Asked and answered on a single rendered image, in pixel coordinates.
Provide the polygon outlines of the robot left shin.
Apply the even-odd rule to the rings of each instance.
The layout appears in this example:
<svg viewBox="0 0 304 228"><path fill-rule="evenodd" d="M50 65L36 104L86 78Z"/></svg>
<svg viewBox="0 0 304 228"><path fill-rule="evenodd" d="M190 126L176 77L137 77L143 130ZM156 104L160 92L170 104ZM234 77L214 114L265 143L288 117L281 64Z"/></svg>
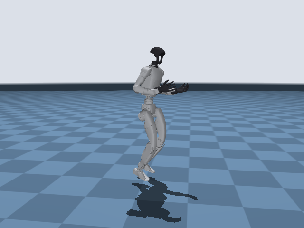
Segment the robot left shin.
<svg viewBox="0 0 304 228"><path fill-rule="evenodd" d="M164 146L164 145L163 145ZM156 151L156 153L154 154L154 156L152 157L152 159L159 153L159 151L163 148L163 146L161 146L161 147L157 147L157 151ZM151 160L152 160L151 159Z"/></svg>

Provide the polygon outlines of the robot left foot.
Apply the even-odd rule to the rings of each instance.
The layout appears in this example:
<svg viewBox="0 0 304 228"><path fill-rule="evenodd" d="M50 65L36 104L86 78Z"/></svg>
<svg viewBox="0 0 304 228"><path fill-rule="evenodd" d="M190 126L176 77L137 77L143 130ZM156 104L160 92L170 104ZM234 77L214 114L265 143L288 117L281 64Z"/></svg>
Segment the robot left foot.
<svg viewBox="0 0 304 228"><path fill-rule="evenodd" d="M140 162L138 163L138 166L139 166ZM148 172L151 172L151 173L155 173L155 170L152 169L149 164L147 164L144 168L144 170L148 171Z"/></svg>

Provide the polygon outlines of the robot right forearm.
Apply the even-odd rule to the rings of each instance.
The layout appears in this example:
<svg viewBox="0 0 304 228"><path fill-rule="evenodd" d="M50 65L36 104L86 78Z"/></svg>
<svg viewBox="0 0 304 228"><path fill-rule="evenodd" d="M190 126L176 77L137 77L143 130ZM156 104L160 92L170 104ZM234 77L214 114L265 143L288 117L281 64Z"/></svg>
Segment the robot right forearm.
<svg viewBox="0 0 304 228"><path fill-rule="evenodd" d="M159 93L158 89L149 89L149 88L141 87L139 85L135 85L134 90L138 93L141 93L142 95L150 95L150 96Z"/></svg>

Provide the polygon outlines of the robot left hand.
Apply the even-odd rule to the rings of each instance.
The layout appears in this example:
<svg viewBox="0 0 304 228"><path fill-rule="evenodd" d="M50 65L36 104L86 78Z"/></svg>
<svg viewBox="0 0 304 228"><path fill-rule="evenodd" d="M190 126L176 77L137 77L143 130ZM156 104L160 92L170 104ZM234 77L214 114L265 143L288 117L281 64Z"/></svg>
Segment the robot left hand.
<svg viewBox="0 0 304 228"><path fill-rule="evenodd" d="M184 86L185 85L185 83L181 86L181 87L179 87L179 88L175 88L175 91L174 92L172 92L171 94L177 94L177 93L183 93L183 92L186 92L187 90L188 90L188 88L189 88L189 84L187 83L187 85L186 86ZM184 87L183 87L184 86Z"/></svg>

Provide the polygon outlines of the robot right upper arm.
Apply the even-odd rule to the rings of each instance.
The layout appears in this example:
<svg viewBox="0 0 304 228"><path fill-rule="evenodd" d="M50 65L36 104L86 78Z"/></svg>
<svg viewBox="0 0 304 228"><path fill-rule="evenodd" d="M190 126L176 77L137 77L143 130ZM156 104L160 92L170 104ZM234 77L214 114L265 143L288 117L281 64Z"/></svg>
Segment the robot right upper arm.
<svg viewBox="0 0 304 228"><path fill-rule="evenodd" d="M136 80L134 86L135 86L135 85L139 85L139 86L140 86L142 83L144 83L145 79L146 79L148 76L150 76L151 71L152 71L151 68L149 68L149 67L143 67L143 68L141 69L141 73L140 73L139 77L137 78L137 80ZM134 86L133 86L133 90L134 90ZM138 94L138 92L136 92L135 90L134 90L134 92Z"/></svg>

